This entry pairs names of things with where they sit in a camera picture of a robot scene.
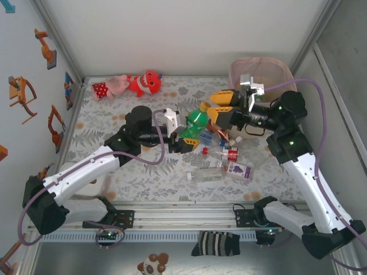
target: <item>stuffed clownfish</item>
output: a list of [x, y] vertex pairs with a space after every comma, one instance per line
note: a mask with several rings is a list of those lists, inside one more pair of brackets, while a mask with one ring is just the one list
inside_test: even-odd
[[158, 74], [153, 70], [147, 70], [141, 76], [127, 76], [127, 81], [130, 83], [128, 89], [136, 92], [137, 97], [141, 97], [144, 92], [155, 94], [158, 93], [162, 85], [162, 74]]

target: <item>floral tablecloth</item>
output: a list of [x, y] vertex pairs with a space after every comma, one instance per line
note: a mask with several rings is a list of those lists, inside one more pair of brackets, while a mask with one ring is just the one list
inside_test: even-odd
[[[203, 100], [227, 87], [227, 78], [163, 77], [162, 88], [156, 95], [140, 98], [131, 91], [111, 101], [92, 98], [90, 85], [104, 78], [88, 78], [78, 121], [67, 162], [78, 162], [101, 146], [125, 123], [125, 115], [137, 105], [152, 110], [171, 108], [187, 114], [198, 108]], [[160, 125], [165, 118], [160, 115]], [[278, 165], [270, 154], [266, 135], [249, 140], [238, 162], [255, 166], [254, 177], [249, 182], [226, 177], [218, 182], [188, 182], [186, 174], [198, 168], [215, 166], [216, 159], [202, 154], [200, 145], [188, 154], [168, 154], [157, 166], [136, 160], [109, 174], [104, 195], [112, 201], [255, 201], [268, 195], [281, 200], [303, 200], [292, 177]], [[142, 147], [142, 158], [156, 160], [160, 147]]]

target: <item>plush toy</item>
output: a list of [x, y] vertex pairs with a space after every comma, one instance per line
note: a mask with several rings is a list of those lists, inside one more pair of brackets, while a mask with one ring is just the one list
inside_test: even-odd
[[129, 86], [127, 81], [127, 75], [114, 76], [108, 79], [106, 82], [96, 83], [92, 85], [94, 94], [93, 98], [95, 100], [100, 100], [101, 98], [107, 96], [109, 99], [113, 100], [114, 95], [121, 95], [126, 88]]
[[161, 78], [162, 74], [158, 74], [153, 70], [147, 70], [141, 76], [135, 76], [134, 79], [129, 75], [127, 77], [127, 81], [130, 83], [128, 89], [136, 92], [137, 97], [141, 97], [144, 92], [155, 94], [161, 88]]
[[162, 275], [166, 270], [165, 265], [167, 263], [168, 254], [161, 253], [159, 256], [151, 254], [149, 258], [138, 265], [138, 270], [144, 275]]

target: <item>black and white sock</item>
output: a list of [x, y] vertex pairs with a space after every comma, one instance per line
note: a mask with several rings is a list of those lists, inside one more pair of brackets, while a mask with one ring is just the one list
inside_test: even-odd
[[239, 254], [239, 235], [227, 232], [201, 231], [191, 256], [234, 256]]

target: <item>brown and white toy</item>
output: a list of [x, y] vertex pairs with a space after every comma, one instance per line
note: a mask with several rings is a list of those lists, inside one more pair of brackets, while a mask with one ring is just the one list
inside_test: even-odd
[[167, 263], [168, 254], [161, 253], [159, 256], [150, 254], [149, 258], [138, 265], [138, 270], [144, 275], [162, 275]]

